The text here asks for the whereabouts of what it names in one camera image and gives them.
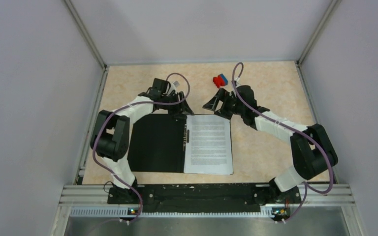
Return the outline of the silver folder binder clip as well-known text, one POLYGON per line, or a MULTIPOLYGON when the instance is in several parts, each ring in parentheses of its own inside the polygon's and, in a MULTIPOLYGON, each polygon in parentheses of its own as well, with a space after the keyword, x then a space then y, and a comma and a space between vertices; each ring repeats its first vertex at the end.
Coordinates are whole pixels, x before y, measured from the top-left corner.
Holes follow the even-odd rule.
POLYGON ((189 143, 189 133, 190 133, 190 130, 188 129, 187 123, 185 123, 184 133, 183 133, 183 152, 186 151, 187 144, 189 143))

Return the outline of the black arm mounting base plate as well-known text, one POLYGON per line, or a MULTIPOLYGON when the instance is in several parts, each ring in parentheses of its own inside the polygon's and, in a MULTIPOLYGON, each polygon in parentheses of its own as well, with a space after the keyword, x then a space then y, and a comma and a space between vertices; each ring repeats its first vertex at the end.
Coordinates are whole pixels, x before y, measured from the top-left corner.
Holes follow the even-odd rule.
POLYGON ((137 205, 143 213, 258 212, 267 204, 298 204, 298 187, 284 193, 263 183, 146 184, 136 192, 111 187, 108 204, 137 205))

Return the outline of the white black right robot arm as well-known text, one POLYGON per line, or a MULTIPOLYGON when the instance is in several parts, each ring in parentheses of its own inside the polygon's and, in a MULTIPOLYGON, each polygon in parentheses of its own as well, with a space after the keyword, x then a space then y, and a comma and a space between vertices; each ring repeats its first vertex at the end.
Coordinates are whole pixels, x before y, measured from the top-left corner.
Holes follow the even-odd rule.
POLYGON ((325 171, 329 173, 329 185, 320 193, 326 194, 332 189, 333 166, 338 163, 338 157, 322 125, 298 124, 274 114, 257 104, 253 90, 247 85, 238 86, 232 92, 220 88, 203 108, 226 119, 239 115, 245 125, 290 145, 293 165, 270 180, 272 201, 283 202, 290 189, 325 171))

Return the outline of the teal and black file folder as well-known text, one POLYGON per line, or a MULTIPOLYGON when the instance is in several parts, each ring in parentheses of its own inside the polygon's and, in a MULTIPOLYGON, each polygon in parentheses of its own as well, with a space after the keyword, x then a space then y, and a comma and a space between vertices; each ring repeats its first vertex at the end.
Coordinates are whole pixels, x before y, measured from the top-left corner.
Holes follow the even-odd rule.
POLYGON ((184 125, 189 115, 150 114, 133 125, 128 162, 133 172, 184 173, 184 125))

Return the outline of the white printed paper stack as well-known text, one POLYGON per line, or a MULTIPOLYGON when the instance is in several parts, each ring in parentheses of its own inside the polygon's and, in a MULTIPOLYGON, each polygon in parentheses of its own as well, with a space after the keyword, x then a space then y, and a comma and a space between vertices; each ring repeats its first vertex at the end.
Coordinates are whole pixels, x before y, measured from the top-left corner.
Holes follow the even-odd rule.
POLYGON ((228 176, 233 172, 230 120, 188 116, 184 173, 228 176))

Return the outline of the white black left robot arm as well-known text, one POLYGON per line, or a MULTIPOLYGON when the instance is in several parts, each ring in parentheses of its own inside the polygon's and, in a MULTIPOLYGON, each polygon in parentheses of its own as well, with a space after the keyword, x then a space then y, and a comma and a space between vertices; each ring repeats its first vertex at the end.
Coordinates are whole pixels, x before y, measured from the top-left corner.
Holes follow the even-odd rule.
POLYGON ((187 92, 177 91, 175 84, 168 79, 155 78, 151 87, 129 103, 97 114, 90 142, 92 158, 110 173, 124 202, 133 203, 138 197, 136 177, 127 159, 131 125, 157 110, 192 114, 186 102, 189 93, 190 86, 187 86, 187 92))

